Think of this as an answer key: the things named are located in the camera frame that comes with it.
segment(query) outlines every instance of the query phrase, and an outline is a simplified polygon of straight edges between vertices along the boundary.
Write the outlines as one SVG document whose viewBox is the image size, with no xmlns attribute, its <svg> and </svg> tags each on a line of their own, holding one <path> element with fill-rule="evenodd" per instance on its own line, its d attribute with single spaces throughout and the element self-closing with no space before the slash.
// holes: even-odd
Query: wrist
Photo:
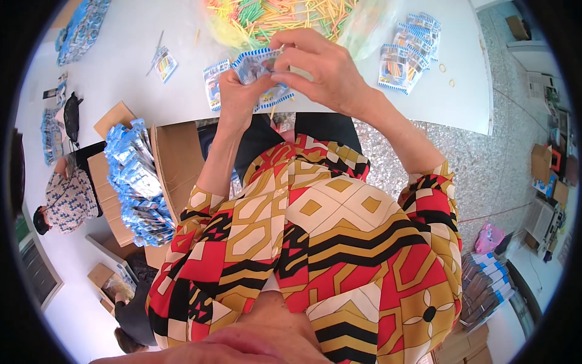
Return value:
<svg viewBox="0 0 582 364">
<path fill-rule="evenodd" d="M 388 132 L 387 128 L 398 128 L 401 122 L 408 120 L 392 105 L 382 91 L 372 89 L 367 96 L 367 107 L 365 108 L 361 121 L 382 132 Z"/>
<path fill-rule="evenodd" d="M 248 129 L 245 123 L 235 121 L 227 116 L 221 116 L 218 120 L 217 133 L 214 139 L 238 140 L 243 137 L 244 132 Z"/>
<path fill-rule="evenodd" d="M 385 108 L 385 103 L 388 101 L 381 91 L 378 91 L 370 86 L 358 93 L 358 105 L 353 117 L 372 125 L 381 115 L 381 109 Z"/>
</svg>

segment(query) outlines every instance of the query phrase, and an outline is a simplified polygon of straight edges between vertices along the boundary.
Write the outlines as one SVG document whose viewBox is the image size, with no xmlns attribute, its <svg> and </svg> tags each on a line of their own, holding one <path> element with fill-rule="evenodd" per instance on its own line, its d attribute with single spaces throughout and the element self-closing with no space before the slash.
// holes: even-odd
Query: stack of packages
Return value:
<svg viewBox="0 0 582 364">
<path fill-rule="evenodd" d="M 42 134 L 42 151 L 44 162 L 51 165 L 63 156 L 63 134 L 55 116 L 59 109 L 45 109 L 42 112 L 40 131 Z"/>
<path fill-rule="evenodd" d="M 143 119 L 132 128 L 118 124 L 107 134 L 107 180 L 119 194 L 121 219 L 136 234 L 137 246 L 162 246 L 172 239 L 176 225 L 166 205 L 154 166 L 150 138 Z"/>
<path fill-rule="evenodd" d="M 212 111 L 219 111 L 221 109 L 218 79 L 222 72 L 226 72 L 231 68 L 234 69 L 239 77 L 240 83 L 248 86 L 256 82 L 262 76 L 274 73 L 275 61 L 281 54 L 283 54 L 282 49 L 271 50 L 269 48 L 263 48 L 240 54 L 237 60 L 232 62 L 232 64 L 230 63 L 230 60 L 225 59 L 224 61 L 205 69 L 203 71 L 204 84 L 206 85 L 206 96 L 208 98 L 210 109 Z M 259 97 L 254 106 L 253 112 L 257 112 L 261 109 L 272 108 L 293 96 L 293 92 L 287 85 L 277 83 Z"/>
<path fill-rule="evenodd" d="M 83 0 L 79 4 L 55 41 L 58 67 L 77 62 L 95 44 L 109 3 L 110 0 Z"/>
<path fill-rule="evenodd" d="M 381 50 L 380 77 L 382 87 L 410 94 L 430 61 L 438 62 L 441 24 L 432 16 L 408 15 L 408 23 L 398 23 L 394 44 Z"/>
<path fill-rule="evenodd" d="M 467 332 L 480 326 L 497 308 L 508 301 L 514 290 L 505 266 L 493 253 L 469 253 L 462 258 L 463 302 L 460 322 Z"/>
</svg>

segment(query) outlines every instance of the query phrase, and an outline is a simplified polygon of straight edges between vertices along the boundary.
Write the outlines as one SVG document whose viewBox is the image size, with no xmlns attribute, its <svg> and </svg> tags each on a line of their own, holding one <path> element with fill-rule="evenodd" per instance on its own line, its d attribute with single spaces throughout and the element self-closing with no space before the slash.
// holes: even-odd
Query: power cord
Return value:
<svg viewBox="0 0 582 364">
<path fill-rule="evenodd" d="M 528 252 L 528 254 L 530 256 L 530 265 L 531 265 L 531 268 L 534 270 L 535 276 L 538 277 L 538 282 L 540 283 L 540 291 L 541 291 L 542 289 L 544 289 L 544 287 L 542 286 L 542 281 L 540 280 L 540 276 L 538 275 L 538 271 L 535 270 L 535 268 L 534 268 L 534 263 L 531 262 L 531 252 Z"/>
</svg>

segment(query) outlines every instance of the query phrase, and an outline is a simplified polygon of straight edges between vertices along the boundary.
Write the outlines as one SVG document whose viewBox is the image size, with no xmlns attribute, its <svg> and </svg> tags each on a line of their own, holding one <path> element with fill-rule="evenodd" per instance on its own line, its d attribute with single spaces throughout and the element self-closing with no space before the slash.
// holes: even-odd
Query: hair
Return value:
<svg viewBox="0 0 582 364">
<path fill-rule="evenodd" d="M 119 347 L 126 354 L 142 351 L 144 348 L 147 348 L 145 345 L 138 344 L 134 339 L 127 335 L 121 327 L 116 328 L 113 334 L 117 339 Z"/>
<path fill-rule="evenodd" d="M 40 235 L 44 235 L 47 231 L 51 228 L 47 222 L 44 220 L 44 214 L 40 211 L 42 206 L 39 206 L 37 210 L 34 212 L 33 215 L 33 223 L 34 227 L 36 228 L 37 232 Z"/>
</svg>

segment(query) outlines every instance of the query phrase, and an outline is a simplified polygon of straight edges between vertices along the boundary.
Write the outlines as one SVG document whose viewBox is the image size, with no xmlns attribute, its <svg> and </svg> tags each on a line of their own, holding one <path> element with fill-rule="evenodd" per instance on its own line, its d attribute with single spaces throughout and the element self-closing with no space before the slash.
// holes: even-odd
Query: patterned blouse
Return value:
<svg viewBox="0 0 582 364">
<path fill-rule="evenodd" d="M 52 206 L 47 209 L 48 223 L 62 234 L 76 230 L 85 219 L 99 213 L 89 176 L 80 168 L 75 168 L 69 179 L 53 172 L 45 194 L 47 208 Z"/>
<path fill-rule="evenodd" d="M 445 162 L 410 176 L 397 203 L 365 183 L 369 170 L 298 135 L 254 160 L 237 198 L 194 187 L 146 304 L 159 346 L 203 339 L 275 286 L 333 362 L 429 353 L 461 308 L 453 174 Z"/>
</svg>

